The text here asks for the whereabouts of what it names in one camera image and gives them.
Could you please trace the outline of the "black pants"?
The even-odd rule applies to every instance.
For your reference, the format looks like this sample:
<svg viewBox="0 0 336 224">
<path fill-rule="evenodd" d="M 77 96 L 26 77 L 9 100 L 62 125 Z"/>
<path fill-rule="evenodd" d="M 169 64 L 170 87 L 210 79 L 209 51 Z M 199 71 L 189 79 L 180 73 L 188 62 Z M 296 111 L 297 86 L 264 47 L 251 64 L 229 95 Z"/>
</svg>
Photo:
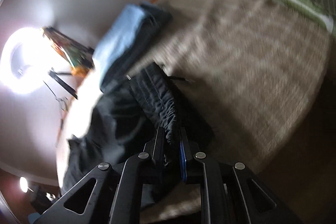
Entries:
<svg viewBox="0 0 336 224">
<path fill-rule="evenodd" d="M 181 134 L 205 148 L 214 133 L 156 63 L 129 80 L 112 81 L 93 108 L 88 132 L 68 142 L 70 158 L 61 193 L 101 162 L 121 164 L 142 152 L 160 127 L 165 132 L 163 178 L 143 187 L 142 207 L 158 203 L 181 181 Z"/>
</svg>

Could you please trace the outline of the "bed with beige plaid cover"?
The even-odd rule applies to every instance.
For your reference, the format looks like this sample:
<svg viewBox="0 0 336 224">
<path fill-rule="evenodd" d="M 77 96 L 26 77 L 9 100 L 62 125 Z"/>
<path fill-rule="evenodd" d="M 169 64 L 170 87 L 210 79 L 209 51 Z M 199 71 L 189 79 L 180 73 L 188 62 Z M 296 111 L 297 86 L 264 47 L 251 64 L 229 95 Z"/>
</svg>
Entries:
<svg viewBox="0 0 336 224">
<path fill-rule="evenodd" d="M 157 0 L 157 5 L 173 20 L 129 74 L 158 64 L 184 102 L 196 108 L 191 120 L 206 151 L 260 172 L 311 108 L 331 34 L 272 0 Z"/>
</svg>

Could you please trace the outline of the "folded light blue cloth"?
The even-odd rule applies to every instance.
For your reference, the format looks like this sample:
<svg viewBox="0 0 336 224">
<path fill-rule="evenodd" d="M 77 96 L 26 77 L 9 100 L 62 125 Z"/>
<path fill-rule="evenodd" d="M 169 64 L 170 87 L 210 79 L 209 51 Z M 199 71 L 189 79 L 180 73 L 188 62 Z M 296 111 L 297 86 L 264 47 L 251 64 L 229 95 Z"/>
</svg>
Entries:
<svg viewBox="0 0 336 224">
<path fill-rule="evenodd" d="M 92 56 L 103 93 L 110 83 L 125 75 L 172 19 L 171 13 L 150 3 L 123 8 Z"/>
</svg>

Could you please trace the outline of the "black tripod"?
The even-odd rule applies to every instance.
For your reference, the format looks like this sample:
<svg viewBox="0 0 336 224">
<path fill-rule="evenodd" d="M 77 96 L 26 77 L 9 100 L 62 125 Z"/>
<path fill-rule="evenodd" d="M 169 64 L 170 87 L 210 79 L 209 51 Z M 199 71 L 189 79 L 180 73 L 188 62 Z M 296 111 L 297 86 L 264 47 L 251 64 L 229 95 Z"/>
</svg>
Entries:
<svg viewBox="0 0 336 224">
<path fill-rule="evenodd" d="M 73 98 L 78 99 L 76 90 L 63 81 L 60 76 L 72 76 L 71 72 L 55 72 L 53 69 L 49 71 L 49 76 L 54 79 L 64 90 L 66 90 Z"/>
</svg>

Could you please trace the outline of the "white gooseneck desk lamp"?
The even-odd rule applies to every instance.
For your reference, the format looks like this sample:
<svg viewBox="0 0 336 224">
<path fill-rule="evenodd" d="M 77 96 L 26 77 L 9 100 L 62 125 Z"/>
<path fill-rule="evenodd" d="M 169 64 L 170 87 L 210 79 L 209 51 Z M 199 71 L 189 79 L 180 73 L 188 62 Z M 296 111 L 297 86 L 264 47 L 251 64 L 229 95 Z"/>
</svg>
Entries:
<svg viewBox="0 0 336 224">
<path fill-rule="evenodd" d="M 23 193 L 28 193 L 28 192 L 33 193 L 34 192 L 34 190 L 30 188 L 29 182 L 27 181 L 27 179 L 23 176 L 19 178 L 19 186 Z"/>
</svg>

